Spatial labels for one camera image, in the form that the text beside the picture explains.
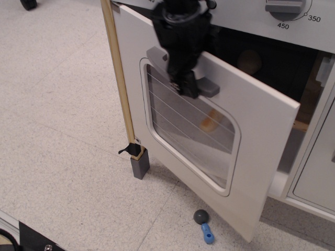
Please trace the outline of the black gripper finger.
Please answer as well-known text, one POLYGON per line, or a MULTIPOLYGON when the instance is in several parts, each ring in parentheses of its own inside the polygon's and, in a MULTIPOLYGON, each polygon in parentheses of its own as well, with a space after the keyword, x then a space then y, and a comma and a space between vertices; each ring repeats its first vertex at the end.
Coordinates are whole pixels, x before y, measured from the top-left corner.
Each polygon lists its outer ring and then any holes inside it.
POLYGON ((170 84, 179 95, 197 98, 198 87, 193 71, 181 72, 176 76, 170 76, 170 84))

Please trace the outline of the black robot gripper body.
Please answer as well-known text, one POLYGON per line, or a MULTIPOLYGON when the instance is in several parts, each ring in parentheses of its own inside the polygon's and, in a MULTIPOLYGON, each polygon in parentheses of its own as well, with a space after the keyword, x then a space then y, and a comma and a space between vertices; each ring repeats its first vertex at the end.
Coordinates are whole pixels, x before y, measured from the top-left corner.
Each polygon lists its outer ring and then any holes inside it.
POLYGON ((190 72, 204 51, 212 15, 200 1, 162 1, 151 13, 159 44, 169 54, 167 73, 180 78, 190 72))

